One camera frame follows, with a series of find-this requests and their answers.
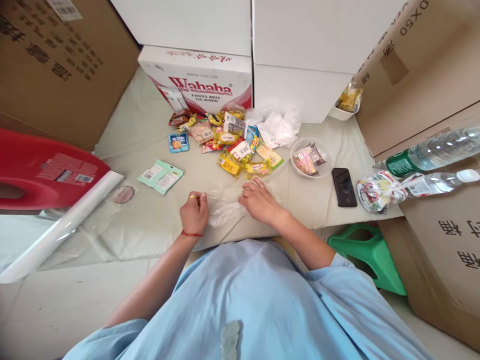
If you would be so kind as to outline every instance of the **green stool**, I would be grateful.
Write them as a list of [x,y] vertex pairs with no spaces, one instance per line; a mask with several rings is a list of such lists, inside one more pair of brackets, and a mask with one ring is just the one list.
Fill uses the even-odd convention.
[[[352,239],[352,234],[360,229],[367,230],[372,237],[368,240]],[[373,282],[377,288],[399,295],[407,295],[379,228],[356,223],[351,225],[341,235],[330,236],[328,245],[344,258],[348,259],[347,256],[351,256],[370,266],[376,275],[376,279],[373,279]]]

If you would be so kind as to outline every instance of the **clear bowl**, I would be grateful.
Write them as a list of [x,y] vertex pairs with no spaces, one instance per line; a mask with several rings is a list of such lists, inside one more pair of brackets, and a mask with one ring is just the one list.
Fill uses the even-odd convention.
[[[317,175],[308,175],[306,173],[303,173],[297,167],[297,165],[295,165],[294,154],[298,150],[306,147],[308,144],[314,144],[314,143],[316,148],[320,152],[321,157],[323,158],[323,160],[325,160],[325,163],[323,163],[322,165],[316,168],[316,170],[318,171]],[[293,168],[295,169],[295,171],[299,175],[309,179],[321,179],[326,176],[329,176],[335,166],[335,158],[332,155],[332,153],[327,149],[327,147],[323,142],[321,142],[320,140],[314,137],[301,137],[297,141],[295,141],[290,148],[290,160],[291,160],[291,163],[293,164]]]

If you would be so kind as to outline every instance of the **bottle cap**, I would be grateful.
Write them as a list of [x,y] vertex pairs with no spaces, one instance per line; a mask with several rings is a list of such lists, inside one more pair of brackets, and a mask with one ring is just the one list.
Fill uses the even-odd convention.
[[472,169],[459,171],[456,173],[456,177],[464,183],[473,183],[480,180],[480,174]]

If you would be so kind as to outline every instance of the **black phone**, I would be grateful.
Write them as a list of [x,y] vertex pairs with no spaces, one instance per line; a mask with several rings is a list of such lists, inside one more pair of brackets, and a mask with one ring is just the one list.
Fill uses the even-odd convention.
[[333,184],[335,185],[336,198],[338,206],[341,208],[354,208],[357,206],[357,196],[355,195],[350,171],[344,167],[334,167],[331,171]]

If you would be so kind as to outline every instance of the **wahaha logo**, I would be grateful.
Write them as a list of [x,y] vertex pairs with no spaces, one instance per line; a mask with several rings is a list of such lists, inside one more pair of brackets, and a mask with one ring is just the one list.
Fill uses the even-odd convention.
[[179,77],[168,77],[172,83],[180,91],[191,91],[194,93],[206,93],[206,94],[218,94],[232,96],[232,90],[229,87],[218,86],[216,83],[213,85],[203,85],[198,81],[187,82],[186,78],[180,79]]

